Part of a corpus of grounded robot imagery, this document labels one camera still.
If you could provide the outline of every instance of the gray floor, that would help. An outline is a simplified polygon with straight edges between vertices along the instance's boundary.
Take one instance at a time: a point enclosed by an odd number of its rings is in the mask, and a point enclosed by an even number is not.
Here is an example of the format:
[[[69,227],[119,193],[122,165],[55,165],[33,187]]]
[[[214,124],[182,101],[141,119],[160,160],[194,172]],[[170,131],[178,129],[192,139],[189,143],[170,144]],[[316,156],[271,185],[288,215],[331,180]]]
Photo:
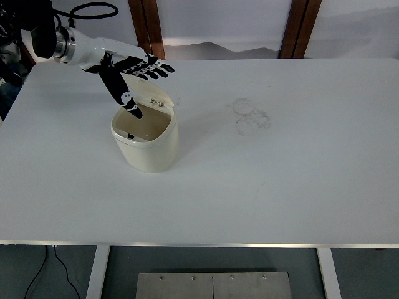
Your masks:
[[[399,299],[399,249],[332,249],[342,299]]]
[[[78,298],[68,284],[65,268],[47,246],[46,263],[29,289],[27,298]],[[0,298],[22,299],[39,271],[45,256],[44,245],[0,245]],[[57,255],[68,269],[69,280],[85,298],[92,270],[94,246],[57,246]]]
[[[112,247],[102,298],[135,298],[139,273],[288,272],[293,299],[322,299],[315,249]]]
[[[28,298],[77,298],[52,247]],[[24,298],[43,245],[0,245],[0,298]],[[343,299],[399,299],[399,249],[333,249]],[[58,246],[70,281],[85,298],[95,247]],[[288,272],[293,299],[325,298],[314,249],[112,247],[102,298],[135,298],[139,273]]]

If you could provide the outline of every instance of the metal plate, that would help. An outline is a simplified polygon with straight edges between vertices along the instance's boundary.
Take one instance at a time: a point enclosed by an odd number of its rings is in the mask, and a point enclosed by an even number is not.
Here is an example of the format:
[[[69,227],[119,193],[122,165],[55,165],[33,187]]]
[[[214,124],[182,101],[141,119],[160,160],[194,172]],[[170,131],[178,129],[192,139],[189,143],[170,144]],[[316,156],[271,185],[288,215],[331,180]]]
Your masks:
[[[136,299],[291,299],[288,273],[157,273],[138,275]]]
[[[212,273],[139,274],[136,299],[212,299]]]
[[[214,299],[291,299],[288,273],[214,273]]]

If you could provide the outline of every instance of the drawing on table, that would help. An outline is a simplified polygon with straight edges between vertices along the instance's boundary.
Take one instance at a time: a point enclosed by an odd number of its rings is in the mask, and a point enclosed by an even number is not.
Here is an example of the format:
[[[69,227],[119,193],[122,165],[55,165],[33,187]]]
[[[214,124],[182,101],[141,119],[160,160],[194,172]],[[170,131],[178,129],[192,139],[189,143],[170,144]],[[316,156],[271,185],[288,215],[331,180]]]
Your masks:
[[[271,126],[271,120],[266,112],[257,109],[247,98],[238,98],[233,103],[233,112],[238,118],[236,129],[240,135],[250,136],[257,131],[266,131]]]

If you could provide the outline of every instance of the tabletop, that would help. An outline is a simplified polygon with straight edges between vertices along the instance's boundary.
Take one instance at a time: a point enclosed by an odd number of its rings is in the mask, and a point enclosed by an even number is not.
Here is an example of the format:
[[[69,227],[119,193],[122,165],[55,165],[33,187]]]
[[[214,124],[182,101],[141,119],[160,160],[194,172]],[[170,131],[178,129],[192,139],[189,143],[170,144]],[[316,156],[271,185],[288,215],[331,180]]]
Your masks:
[[[399,247],[399,61],[170,63],[180,154],[155,174],[97,75],[33,68],[0,128],[0,243]]]

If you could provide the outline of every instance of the power cord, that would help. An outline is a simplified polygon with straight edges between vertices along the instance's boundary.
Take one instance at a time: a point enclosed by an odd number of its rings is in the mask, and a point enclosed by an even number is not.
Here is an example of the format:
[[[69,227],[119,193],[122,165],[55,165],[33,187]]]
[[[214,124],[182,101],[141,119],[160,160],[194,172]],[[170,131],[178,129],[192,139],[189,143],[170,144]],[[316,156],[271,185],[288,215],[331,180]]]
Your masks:
[[[108,14],[97,14],[97,15],[93,15],[93,16],[82,16],[79,14],[75,14],[77,11],[83,9],[83,8],[88,8],[88,7],[92,7],[92,6],[105,6],[105,7],[109,7],[113,9],[113,12],[110,12]],[[119,13],[119,9],[110,3],[107,2],[90,2],[90,3],[85,3],[79,6],[74,7],[69,13],[66,13],[64,11],[59,11],[57,9],[53,9],[54,15],[57,18],[58,23],[60,24],[60,19],[59,16],[64,16],[64,17],[68,17],[68,23],[70,27],[75,27],[74,24],[74,19],[81,19],[81,20],[97,20],[97,19],[105,19],[107,17],[113,17],[116,16]]]
[[[65,266],[65,264],[63,263],[63,261],[61,261],[61,259],[58,257],[57,251],[56,251],[56,249],[55,249],[55,246],[54,246],[54,254],[55,254],[55,257],[57,258],[57,260],[59,260],[60,263],[64,266],[65,271],[67,272],[67,280],[68,280],[68,283],[72,286],[72,288],[74,288],[74,290],[75,290],[75,292],[76,292],[78,298],[80,299],[79,292],[77,291],[77,289],[75,288],[75,286],[72,284],[72,282],[69,281],[67,266]]]
[[[45,264],[45,262],[46,262],[46,260],[47,260],[47,246],[45,245],[44,248],[46,248],[46,254],[45,254],[45,256],[44,256],[44,260],[43,260],[42,266],[40,267],[40,269],[39,269],[38,273],[36,274],[36,276],[32,279],[32,281],[31,281],[31,283],[29,284],[28,288],[26,289],[24,299],[26,299],[26,295],[27,295],[29,289],[31,288],[31,285],[33,284],[33,282],[35,281],[35,279],[36,279],[36,277],[39,275],[39,273],[42,271],[43,266],[44,266],[44,264]]]
[[[44,248],[46,249],[46,254],[45,254],[45,256],[44,256],[44,260],[43,260],[42,266],[40,267],[39,271],[36,273],[35,277],[32,279],[32,281],[31,281],[31,283],[29,284],[28,288],[26,289],[24,299],[26,299],[26,296],[27,296],[27,293],[28,293],[29,289],[31,288],[31,286],[32,286],[33,282],[35,281],[35,279],[37,278],[37,276],[39,276],[40,272],[41,272],[42,269],[43,269],[44,264],[46,263],[46,260],[47,260],[47,251],[48,251],[48,250],[47,250],[47,245],[45,245]],[[79,292],[77,291],[77,289],[75,288],[75,286],[72,284],[72,282],[70,282],[70,280],[69,280],[67,266],[65,266],[65,264],[63,263],[63,261],[61,261],[61,259],[58,257],[58,255],[57,255],[57,250],[55,249],[55,246],[54,246],[54,254],[55,254],[55,257],[57,258],[57,260],[64,266],[65,271],[67,272],[67,280],[68,280],[68,283],[72,286],[72,288],[74,288],[74,290],[75,290],[75,292],[76,292],[78,298],[80,299]]]

